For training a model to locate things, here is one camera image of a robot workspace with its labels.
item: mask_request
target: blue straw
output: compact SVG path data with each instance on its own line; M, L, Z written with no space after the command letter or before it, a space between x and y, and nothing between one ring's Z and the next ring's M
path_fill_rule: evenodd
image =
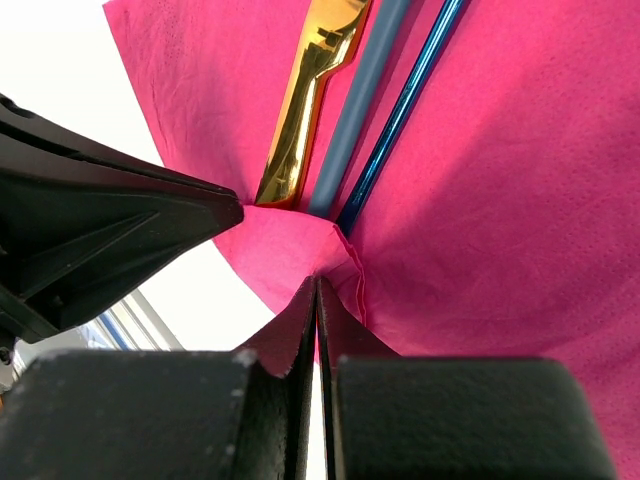
M411 0L385 0L378 10L367 47L362 54L349 95L331 138L327 156L313 189L309 213L327 218L344 172L362 131L364 120L376 93L400 25Z
M465 2L466 0L446 0L442 6L371 156L340 212L337 224L345 236L349 236L353 230L385 162L407 123L413 106L433 72L436 60L442 52L449 34L453 31L456 20L463 11L462 7Z

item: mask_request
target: white background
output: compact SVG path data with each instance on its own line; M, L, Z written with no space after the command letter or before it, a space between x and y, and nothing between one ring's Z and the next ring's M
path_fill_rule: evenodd
M0 92L63 127L161 165L102 3L0 0ZM212 242L183 255L140 290L191 350L234 348L273 317ZM309 479L325 478L317 373Z

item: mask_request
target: gold knife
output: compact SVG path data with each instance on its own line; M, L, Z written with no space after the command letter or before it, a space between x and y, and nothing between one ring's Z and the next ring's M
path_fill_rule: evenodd
M292 209L300 200L327 80L353 59L370 4L311 1L256 204Z

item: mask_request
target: knife handle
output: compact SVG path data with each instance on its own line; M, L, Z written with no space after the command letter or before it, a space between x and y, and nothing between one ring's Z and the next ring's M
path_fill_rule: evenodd
M256 204L293 209L302 194L320 105L329 76L352 60L368 0L341 28L319 26L312 4L298 45Z

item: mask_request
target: fabric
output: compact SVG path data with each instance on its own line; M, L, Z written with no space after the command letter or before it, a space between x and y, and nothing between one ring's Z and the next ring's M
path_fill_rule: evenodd
M168 167L252 203L308 5L105 6ZM339 206L440 6L412 6ZM564 362L622 478L640 478L638 25L636 0L471 1L349 243L328 221L248 206L218 248L274 311L324 273L405 355ZM355 66L329 82L301 211Z

